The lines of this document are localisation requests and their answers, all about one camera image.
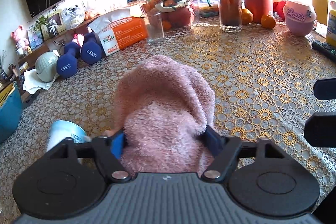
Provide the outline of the wooden TV cabinet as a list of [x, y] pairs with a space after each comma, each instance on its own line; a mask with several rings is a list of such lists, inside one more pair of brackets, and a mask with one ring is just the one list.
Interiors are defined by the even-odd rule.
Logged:
[[[130, 14], [134, 16], [140, 16], [141, 15], [141, 9], [136, 1], [128, 3], [128, 5], [124, 8], [130, 9]], [[55, 36], [52, 39], [48, 39], [45, 42], [43, 42], [41, 45], [37, 46], [30, 54], [26, 55], [25, 57], [18, 59], [18, 65], [22, 65], [25, 62], [29, 65], [28, 69], [33, 69], [35, 66], [35, 61], [37, 58], [42, 55], [45, 52], [57, 50], [58, 54], [63, 54], [63, 48], [64, 45], [69, 43], [71, 39], [73, 38], [74, 34], [86, 34], [89, 32], [88, 30], [88, 24], [99, 18], [103, 15], [96, 15], [95, 17], [85, 20], [80, 25], [78, 25], [77, 28], [72, 30], [65, 30], [60, 32], [58, 36]], [[1, 91], [3, 91], [9, 84], [11, 84], [13, 81], [17, 81], [19, 83], [18, 77], [15, 79], [13, 78], [12, 81], [7, 81], [5, 84], [1, 84]]]

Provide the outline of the small potted grass plant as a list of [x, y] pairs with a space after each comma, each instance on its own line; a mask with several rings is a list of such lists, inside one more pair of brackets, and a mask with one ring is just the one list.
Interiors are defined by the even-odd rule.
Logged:
[[38, 31], [41, 26], [48, 27], [49, 26], [49, 19], [55, 14], [57, 10], [57, 6], [53, 5], [51, 7], [48, 7], [48, 5], [51, 4], [50, 0], [46, 0], [46, 11], [45, 14], [40, 12], [38, 14], [30, 14], [32, 17], [33, 24], [33, 30]]

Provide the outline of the lace tablecloth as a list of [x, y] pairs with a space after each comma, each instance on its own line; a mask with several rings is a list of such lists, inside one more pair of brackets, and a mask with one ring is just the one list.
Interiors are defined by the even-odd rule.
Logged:
[[303, 137], [313, 113], [335, 110], [335, 101], [313, 94], [316, 80], [335, 76], [335, 64], [311, 48], [317, 39], [314, 33], [293, 36], [283, 22], [272, 30], [249, 24], [228, 34], [212, 18], [169, 31], [162, 42], [139, 42], [96, 64], [79, 63], [76, 75], [40, 92], [23, 110], [15, 133], [1, 144], [1, 223], [19, 215], [13, 183], [44, 154], [50, 125], [72, 121], [92, 137], [110, 129], [118, 81], [154, 55], [194, 67], [211, 85], [218, 133], [273, 140], [311, 171], [325, 198], [335, 187], [335, 149], [313, 148]]

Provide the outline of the black remote control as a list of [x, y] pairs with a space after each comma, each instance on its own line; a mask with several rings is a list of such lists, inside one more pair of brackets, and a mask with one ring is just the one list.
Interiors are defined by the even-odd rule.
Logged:
[[312, 48], [316, 51], [319, 51], [332, 62], [336, 63], [336, 50], [335, 47], [331, 46], [328, 43], [322, 43], [318, 40], [315, 40], [311, 44]]

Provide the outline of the glass tea bottle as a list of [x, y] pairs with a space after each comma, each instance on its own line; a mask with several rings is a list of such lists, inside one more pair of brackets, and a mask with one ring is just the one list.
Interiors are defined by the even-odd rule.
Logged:
[[218, 0], [220, 27], [224, 32], [242, 30], [242, 0]]

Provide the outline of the orange white tissue box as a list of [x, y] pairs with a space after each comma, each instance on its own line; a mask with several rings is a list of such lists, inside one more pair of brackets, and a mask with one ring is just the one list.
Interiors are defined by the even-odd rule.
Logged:
[[106, 56], [147, 38], [143, 19], [132, 16], [129, 8], [101, 15], [88, 27], [99, 37]]

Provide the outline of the pink Barbie cup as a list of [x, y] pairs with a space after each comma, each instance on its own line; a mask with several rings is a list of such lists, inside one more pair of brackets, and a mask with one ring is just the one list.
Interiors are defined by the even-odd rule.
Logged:
[[295, 36], [305, 36], [313, 29], [317, 18], [314, 7], [295, 0], [287, 0], [282, 9], [285, 22]]

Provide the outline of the blue dumbbell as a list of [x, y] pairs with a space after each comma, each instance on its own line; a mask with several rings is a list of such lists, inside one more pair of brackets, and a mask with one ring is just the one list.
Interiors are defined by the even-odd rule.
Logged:
[[90, 32], [84, 35], [84, 43], [81, 47], [80, 57], [82, 61], [89, 65], [101, 60], [102, 47], [97, 42], [97, 38], [94, 32]]
[[64, 46], [64, 54], [56, 62], [56, 72], [67, 79], [77, 72], [78, 58], [80, 57], [80, 46], [70, 42]]

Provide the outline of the pink fluffy towel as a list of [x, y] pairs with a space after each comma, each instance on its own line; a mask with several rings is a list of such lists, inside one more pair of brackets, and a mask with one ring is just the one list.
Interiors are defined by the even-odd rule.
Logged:
[[127, 141], [121, 164], [131, 174], [201, 174], [214, 159], [199, 139], [214, 108], [215, 93], [195, 68], [163, 55], [145, 60], [114, 96], [114, 129]]

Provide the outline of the pink kettlebell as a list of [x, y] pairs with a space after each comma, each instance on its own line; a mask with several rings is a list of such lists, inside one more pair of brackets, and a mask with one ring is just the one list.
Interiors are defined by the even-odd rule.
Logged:
[[84, 35], [83, 34], [74, 34], [72, 41], [75, 42], [76, 44], [78, 44], [80, 47], [82, 47], [83, 44], [84, 44]]

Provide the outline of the pale green ribbed pot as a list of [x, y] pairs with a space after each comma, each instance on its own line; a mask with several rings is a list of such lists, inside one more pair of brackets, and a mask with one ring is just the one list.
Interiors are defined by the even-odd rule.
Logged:
[[36, 74], [45, 83], [51, 82], [56, 76], [58, 57], [53, 52], [45, 52], [35, 62]]

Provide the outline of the white blue plastic bottle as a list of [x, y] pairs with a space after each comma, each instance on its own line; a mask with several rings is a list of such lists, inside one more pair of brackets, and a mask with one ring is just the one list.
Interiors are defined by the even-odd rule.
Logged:
[[51, 150], [65, 138], [72, 138], [75, 143], [91, 141], [91, 138], [79, 125], [70, 121], [59, 120], [55, 121], [49, 129], [46, 152]]

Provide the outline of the white cloth under pot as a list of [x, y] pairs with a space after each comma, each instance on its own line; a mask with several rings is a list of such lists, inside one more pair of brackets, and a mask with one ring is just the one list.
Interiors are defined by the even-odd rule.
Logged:
[[25, 71], [23, 73], [25, 78], [23, 82], [22, 89], [31, 95], [35, 94], [39, 89], [49, 90], [59, 75], [56, 73], [54, 79], [48, 83], [43, 82], [38, 75], [36, 74], [36, 69], [32, 69], [30, 71]]

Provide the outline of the glass fruit bowl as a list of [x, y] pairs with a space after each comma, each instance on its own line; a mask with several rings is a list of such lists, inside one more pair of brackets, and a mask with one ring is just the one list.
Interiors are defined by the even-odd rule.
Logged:
[[145, 15], [160, 13], [163, 29], [192, 26], [199, 21], [199, 0], [137, 0]]

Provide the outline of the blue dumbbell right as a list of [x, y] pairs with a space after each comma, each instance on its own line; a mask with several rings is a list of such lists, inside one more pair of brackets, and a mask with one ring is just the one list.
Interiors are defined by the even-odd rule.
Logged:
[[97, 42], [97, 38], [94, 32], [90, 32], [84, 35], [84, 43], [81, 47], [80, 57], [82, 61], [89, 65], [101, 60], [102, 47]]

